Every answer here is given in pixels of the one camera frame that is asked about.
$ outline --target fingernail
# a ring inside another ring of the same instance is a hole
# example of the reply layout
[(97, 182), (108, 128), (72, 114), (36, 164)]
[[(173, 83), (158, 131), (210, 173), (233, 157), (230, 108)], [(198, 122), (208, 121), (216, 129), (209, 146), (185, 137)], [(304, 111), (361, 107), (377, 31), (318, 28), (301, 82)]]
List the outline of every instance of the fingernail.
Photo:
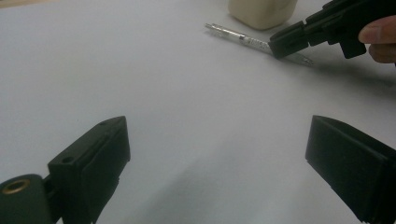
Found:
[(364, 44), (375, 44), (379, 40), (380, 32), (380, 26), (366, 26), (359, 34), (359, 41)]

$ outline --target brass threaded hole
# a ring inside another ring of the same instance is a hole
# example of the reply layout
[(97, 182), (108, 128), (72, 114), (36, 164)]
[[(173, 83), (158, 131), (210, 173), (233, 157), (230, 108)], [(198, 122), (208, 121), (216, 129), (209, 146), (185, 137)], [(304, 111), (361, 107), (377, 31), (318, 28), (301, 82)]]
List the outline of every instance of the brass threaded hole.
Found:
[(23, 189), (26, 189), (30, 185), (30, 180), (29, 179), (20, 179), (16, 180), (12, 183), (7, 184), (2, 192), (4, 194), (14, 194), (18, 193)]

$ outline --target human hand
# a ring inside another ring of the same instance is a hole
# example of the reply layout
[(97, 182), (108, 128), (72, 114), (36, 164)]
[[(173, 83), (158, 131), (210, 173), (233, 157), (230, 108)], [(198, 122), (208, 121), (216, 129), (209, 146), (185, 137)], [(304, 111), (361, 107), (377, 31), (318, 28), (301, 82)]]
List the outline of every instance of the human hand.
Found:
[(396, 15), (367, 24), (359, 41), (371, 44), (369, 53), (378, 63), (396, 63)]

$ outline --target white container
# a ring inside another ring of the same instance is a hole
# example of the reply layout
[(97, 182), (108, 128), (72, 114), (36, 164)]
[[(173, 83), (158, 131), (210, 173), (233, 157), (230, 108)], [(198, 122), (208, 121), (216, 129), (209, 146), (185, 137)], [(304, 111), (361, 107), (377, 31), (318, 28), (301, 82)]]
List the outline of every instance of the white container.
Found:
[(269, 29), (288, 20), (297, 0), (230, 0), (231, 15), (258, 30)]

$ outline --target pen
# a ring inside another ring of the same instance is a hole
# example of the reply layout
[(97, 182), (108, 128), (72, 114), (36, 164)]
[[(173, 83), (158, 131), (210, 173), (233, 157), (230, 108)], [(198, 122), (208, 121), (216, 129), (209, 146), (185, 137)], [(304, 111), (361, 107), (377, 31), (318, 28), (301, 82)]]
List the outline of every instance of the pen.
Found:
[[(260, 39), (256, 39), (251, 36), (241, 34), (234, 30), (217, 25), (215, 23), (212, 23), (212, 24), (207, 23), (205, 25), (205, 27), (208, 28), (213, 35), (217, 35), (219, 37), (230, 39), (232, 41), (236, 41), (243, 45), (246, 45), (250, 48), (257, 49), (264, 53), (273, 55), (273, 52), (271, 51), (268, 43), (264, 42)], [(312, 66), (314, 64), (314, 62), (311, 59), (309, 59), (309, 58), (305, 57), (303, 54), (299, 54), (299, 53), (293, 53), (293, 54), (285, 57), (285, 59), (287, 59), (291, 62), (294, 62), (294, 63), (307, 65), (307, 66)]]

